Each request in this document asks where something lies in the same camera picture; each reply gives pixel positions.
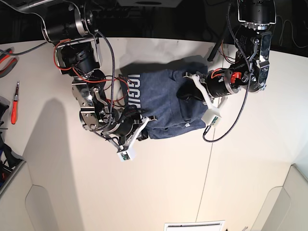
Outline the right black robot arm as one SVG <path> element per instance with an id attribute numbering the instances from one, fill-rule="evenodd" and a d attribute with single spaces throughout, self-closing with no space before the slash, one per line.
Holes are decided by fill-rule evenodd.
<path id="1" fill-rule="evenodd" d="M 123 159 L 131 159 L 136 140 L 147 138 L 146 125 L 154 117 L 144 117 L 134 105 L 115 108 L 111 88 L 115 81 L 129 85 L 127 78 L 101 71 L 99 40 L 103 34 L 95 25 L 88 0 L 14 0 L 11 6 L 21 13 L 41 19 L 45 40 L 53 44 L 53 62 L 64 75 L 73 77 L 72 93 L 80 106 L 83 128 L 109 141 Z"/>

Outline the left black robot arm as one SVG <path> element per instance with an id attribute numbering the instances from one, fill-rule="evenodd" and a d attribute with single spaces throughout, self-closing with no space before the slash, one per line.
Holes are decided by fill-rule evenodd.
<path id="1" fill-rule="evenodd" d="M 235 0 L 228 11 L 237 10 L 240 26 L 233 30 L 230 18 L 225 29 L 237 48 L 228 68 L 208 70 L 202 64 L 142 73 L 140 76 L 141 112 L 149 118 L 145 135 L 166 139 L 203 129 L 208 133 L 222 118 L 229 95 L 241 89 L 263 90 L 269 71 L 271 32 L 276 23 L 272 0 Z"/>

